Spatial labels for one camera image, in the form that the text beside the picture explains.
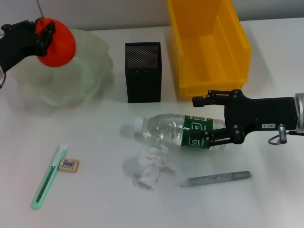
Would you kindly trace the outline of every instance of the gray marker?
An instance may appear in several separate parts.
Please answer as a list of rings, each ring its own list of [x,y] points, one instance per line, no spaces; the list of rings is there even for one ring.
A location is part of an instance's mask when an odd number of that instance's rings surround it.
[[[250,177],[249,171],[242,171],[242,172],[229,172],[223,174],[216,174],[204,177],[194,177],[188,178],[180,183],[182,187],[191,187],[191,186],[199,186],[205,184],[215,184],[221,182],[228,182],[228,181],[237,181],[242,179],[247,179]]]

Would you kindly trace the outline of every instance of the yellow plastic bin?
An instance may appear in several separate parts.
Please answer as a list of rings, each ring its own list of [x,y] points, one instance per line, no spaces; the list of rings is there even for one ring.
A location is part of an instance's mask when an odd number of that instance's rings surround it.
[[[230,0],[168,0],[170,46],[177,94],[241,89],[247,82],[250,43]]]

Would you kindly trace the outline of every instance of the metal cylinder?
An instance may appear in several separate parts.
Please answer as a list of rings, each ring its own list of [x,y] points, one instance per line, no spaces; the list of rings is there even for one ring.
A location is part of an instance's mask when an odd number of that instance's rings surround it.
[[[278,131],[279,131],[279,142],[280,144],[287,143],[287,136],[286,136],[286,128],[284,124],[278,125]]]
[[[304,93],[295,94],[294,98],[296,112],[298,116],[296,132],[304,133]]]
[[[4,72],[2,70],[2,67],[0,66],[0,80],[4,78]]]

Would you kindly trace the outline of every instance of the tissue paper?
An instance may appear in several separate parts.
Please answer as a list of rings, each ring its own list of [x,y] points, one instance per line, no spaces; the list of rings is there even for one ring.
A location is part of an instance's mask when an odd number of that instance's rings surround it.
[[[154,188],[161,169],[169,168],[173,170],[169,161],[169,150],[164,145],[161,145],[161,150],[150,148],[141,151],[138,156],[138,163],[140,168],[134,173],[137,181],[151,188]]]

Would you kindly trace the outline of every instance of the white bottle cap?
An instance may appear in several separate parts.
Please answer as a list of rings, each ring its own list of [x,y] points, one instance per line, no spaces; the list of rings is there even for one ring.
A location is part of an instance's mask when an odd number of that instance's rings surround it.
[[[136,117],[134,120],[134,131],[136,133],[143,132],[143,118],[142,117]]]

